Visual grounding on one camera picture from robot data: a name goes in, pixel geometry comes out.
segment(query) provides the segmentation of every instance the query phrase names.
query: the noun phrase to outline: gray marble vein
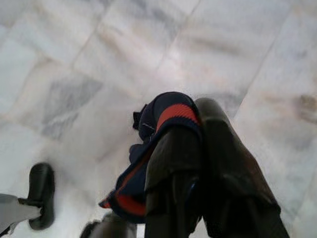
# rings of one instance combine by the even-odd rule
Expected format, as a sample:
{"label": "gray marble vein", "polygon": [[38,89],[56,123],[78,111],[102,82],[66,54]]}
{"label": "gray marble vein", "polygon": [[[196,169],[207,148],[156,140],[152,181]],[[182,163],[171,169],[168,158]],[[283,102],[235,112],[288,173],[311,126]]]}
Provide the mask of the gray marble vein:
{"label": "gray marble vein", "polygon": [[66,64],[76,58],[109,7],[96,0],[31,2],[10,36]]}
{"label": "gray marble vein", "polygon": [[66,119],[61,121],[53,121],[44,124],[42,129],[42,135],[48,136],[52,139],[59,140],[61,136],[69,129],[74,121],[77,119],[78,113],[68,116]]}
{"label": "gray marble vein", "polygon": [[29,0],[1,0],[0,24],[12,27],[29,4]]}
{"label": "gray marble vein", "polygon": [[53,82],[44,105],[43,124],[79,109],[89,102],[102,85],[101,82],[85,78],[79,82],[69,78]]}
{"label": "gray marble vein", "polygon": [[170,39],[173,39],[180,28],[181,22],[172,15],[167,14],[158,6],[147,3],[146,0],[132,0],[137,6],[131,14],[140,20],[150,20],[160,24],[168,32]]}

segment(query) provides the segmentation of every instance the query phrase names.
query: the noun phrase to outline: orange trim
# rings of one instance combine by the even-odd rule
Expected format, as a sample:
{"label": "orange trim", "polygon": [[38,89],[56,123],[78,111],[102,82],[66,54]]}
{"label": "orange trim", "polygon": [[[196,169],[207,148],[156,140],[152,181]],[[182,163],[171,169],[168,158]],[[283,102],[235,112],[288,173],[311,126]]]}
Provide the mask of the orange trim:
{"label": "orange trim", "polygon": [[188,118],[192,120],[193,122],[199,124],[199,121],[195,113],[193,112],[193,109],[191,109],[189,106],[184,104],[174,104],[166,108],[160,115],[158,119],[158,124],[157,124],[157,131],[166,120],[170,118],[174,118],[174,117]]}
{"label": "orange trim", "polygon": [[107,202],[107,203],[103,206],[103,208],[111,208],[111,207],[110,207],[110,204]]}
{"label": "orange trim", "polygon": [[133,200],[132,197],[126,195],[118,195],[117,202],[120,207],[137,216],[145,215],[145,205]]}
{"label": "orange trim", "polygon": [[152,147],[147,154],[144,156],[142,161],[132,170],[127,177],[125,177],[124,181],[122,182],[121,187],[118,189],[118,191],[115,193],[115,197],[117,202],[119,203],[120,207],[124,208],[126,211],[132,214],[136,214],[138,216],[144,216],[145,215],[145,205],[138,203],[133,200],[133,198],[126,196],[126,195],[119,195],[119,192],[126,186],[128,181],[135,175],[135,173],[139,170],[139,168],[150,159],[150,156],[152,155],[154,148]]}

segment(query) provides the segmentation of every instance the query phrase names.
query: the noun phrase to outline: floor tile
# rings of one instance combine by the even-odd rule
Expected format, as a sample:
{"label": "floor tile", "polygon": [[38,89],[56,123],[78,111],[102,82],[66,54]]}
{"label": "floor tile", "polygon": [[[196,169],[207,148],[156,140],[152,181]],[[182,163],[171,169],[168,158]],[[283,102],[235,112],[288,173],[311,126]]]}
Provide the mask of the floor tile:
{"label": "floor tile", "polygon": [[285,22],[235,118],[289,231],[317,167],[317,19],[297,11]]}
{"label": "floor tile", "polygon": [[78,117],[78,110],[103,84],[43,58],[26,79],[23,91],[8,113],[44,136],[60,140]]}
{"label": "floor tile", "polygon": [[142,106],[117,87],[44,60],[29,74],[8,117],[94,160],[133,132],[132,113]]}
{"label": "floor tile", "polygon": [[0,24],[11,27],[32,1],[33,0],[2,0],[0,8]]}
{"label": "floor tile", "polygon": [[27,196],[31,167],[45,140],[32,130],[0,119],[0,193]]}
{"label": "floor tile", "polygon": [[12,107],[37,59],[34,50],[16,41],[7,39],[0,46],[0,114]]}
{"label": "floor tile", "polygon": [[56,141],[45,145],[41,154],[55,170],[60,196],[63,196],[68,188],[77,190],[93,212],[99,188],[96,160],[85,157],[80,152],[74,153]]}
{"label": "floor tile", "polygon": [[314,237],[317,220],[317,170],[292,227],[294,237]]}
{"label": "floor tile", "polygon": [[200,0],[168,0],[169,2],[173,3],[175,6],[177,6],[179,9],[181,9],[184,13],[187,15],[191,14],[195,7],[198,5]]}
{"label": "floor tile", "polygon": [[76,60],[78,71],[103,82],[116,85],[127,94],[140,97],[148,83],[148,67],[141,66],[136,47],[113,28],[101,25]]}
{"label": "floor tile", "polygon": [[288,11],[273,0],[203,0],[158,74],[193,97],[216,98],[233,117]]}
{"label": "floor tile", "polygon": [[4,38],[6,37],[7,32],[8,32],[8,28],[6,28],[3,25],[0,25],[0,46],[2,45],[2,41],[4,41]]}
{"label": "floor tile", "polygon": [[155,68],[176,37],[186,15],[165,0],[118,0],[103,24],[128,39],[138,63]]}
{"label": "floor tile", "polygon": [[63,63],[71,63],[100,20],[100,10],[83,0],[35,0],[10,35]]}
{"label": "floor tile", "polygon": [[315,1],[315,0],[301,0],[300,3],[306,12],[308,12],[312,16],[317,17],[317,1]]}

